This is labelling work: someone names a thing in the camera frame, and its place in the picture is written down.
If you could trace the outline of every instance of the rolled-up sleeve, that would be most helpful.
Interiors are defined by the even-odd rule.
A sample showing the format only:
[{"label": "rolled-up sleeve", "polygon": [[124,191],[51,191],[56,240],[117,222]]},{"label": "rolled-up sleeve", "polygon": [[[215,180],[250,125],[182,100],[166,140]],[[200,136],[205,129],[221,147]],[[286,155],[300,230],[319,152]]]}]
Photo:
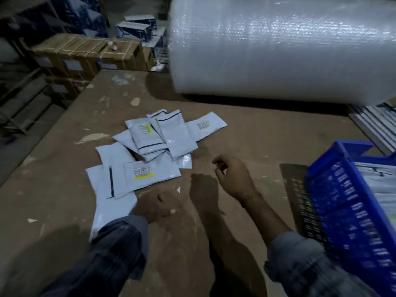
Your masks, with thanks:
[{"label": "rolled-up sleeve", "polygon": [[149,252],[147,220],[129,215],[103,226],[87,254],[40,296],[117,297],[126,279],[141,279]]},{"label": "rolled-up sleeve", "polygon": [[271,242],[264,270],[289,297],[378,296],[358,277],[331,261],[317,241],[286,232]]}]

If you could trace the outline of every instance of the person's right hand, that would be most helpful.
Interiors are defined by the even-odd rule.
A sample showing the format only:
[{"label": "person's right hand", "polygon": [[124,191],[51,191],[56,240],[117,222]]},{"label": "person's right hand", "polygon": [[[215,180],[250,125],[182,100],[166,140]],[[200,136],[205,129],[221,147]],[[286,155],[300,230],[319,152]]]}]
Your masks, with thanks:
[{"label": "person's right hand", "polygon": [[216,165],[215,173],[222,188],[241,204],[257,195],[257,189],[250,177],[245,163],[230,155],[219,155],[212,160]]}]

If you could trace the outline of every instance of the yellow stripe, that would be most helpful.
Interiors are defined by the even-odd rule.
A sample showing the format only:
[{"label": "yellow stripe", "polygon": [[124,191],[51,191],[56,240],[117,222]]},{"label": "yellow stripe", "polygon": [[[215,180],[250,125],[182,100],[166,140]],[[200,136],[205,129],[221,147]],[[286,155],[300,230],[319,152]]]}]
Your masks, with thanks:
[{"label": "yellow stripe", "polygon": [[143,178],[147,178],[147,177],[152,177],[152,176],[155,176],[155,174],[148,174],[148,175],[145,175],[145,176],[138,176],[138,177],[135,177],[135,180],[139,180],[139,179],[143,179]]},{"label": "yellow stripe", "polygon": [[148,123],[145,123],[145,124],[146,124],[146,126],[147,126],[148,130],[150,131],[150,133],[152,133],[152,130],[151,130],[151,127],[150,127],[150,125],[149,125]]}]

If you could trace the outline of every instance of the person's left hand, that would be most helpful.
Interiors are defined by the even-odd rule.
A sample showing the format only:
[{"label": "person's left hand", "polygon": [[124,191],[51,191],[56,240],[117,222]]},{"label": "person's left hand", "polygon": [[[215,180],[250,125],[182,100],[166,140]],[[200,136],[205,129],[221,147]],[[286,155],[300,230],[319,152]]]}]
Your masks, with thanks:
[{"label": "person's left hand", "polygon": [[178,210],[180,202],[170,192],[154,190],[141,196],[130,214],[143,216],[147,222],[152,223],[161,217],[175,214]]}]

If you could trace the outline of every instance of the human hand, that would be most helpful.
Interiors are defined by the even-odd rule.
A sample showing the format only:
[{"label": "human hand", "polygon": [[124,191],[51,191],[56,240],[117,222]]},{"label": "human hand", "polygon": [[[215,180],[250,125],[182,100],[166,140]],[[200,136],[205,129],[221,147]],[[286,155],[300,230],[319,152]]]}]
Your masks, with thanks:
[{"label": "human hand", "polygon": [[245,163],[233,156],[222,154],[212,160],[220,185],[227,194],[241,204],[252,196],[259,195]]},{"label": "human hand", "polygon": [[170,192],[154,190],[141,196],[130,214],[143,216],[147,222],[152,223],[161,217],[173,215],[178,210],[180,202]]}]

